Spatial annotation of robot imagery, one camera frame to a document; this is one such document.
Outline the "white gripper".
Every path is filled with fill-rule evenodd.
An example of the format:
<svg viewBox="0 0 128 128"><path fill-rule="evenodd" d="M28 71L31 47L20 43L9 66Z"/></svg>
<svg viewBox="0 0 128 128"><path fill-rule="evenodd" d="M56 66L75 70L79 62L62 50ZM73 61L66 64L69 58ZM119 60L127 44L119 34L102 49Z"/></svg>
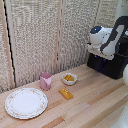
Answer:
<svg viewBox="0 0 128 128"><path fill-rule="evenodd" d="M89 43L87 43L87 49L90 53L107 59L107 57L101 53L100 49L93 48Z"/></svg>

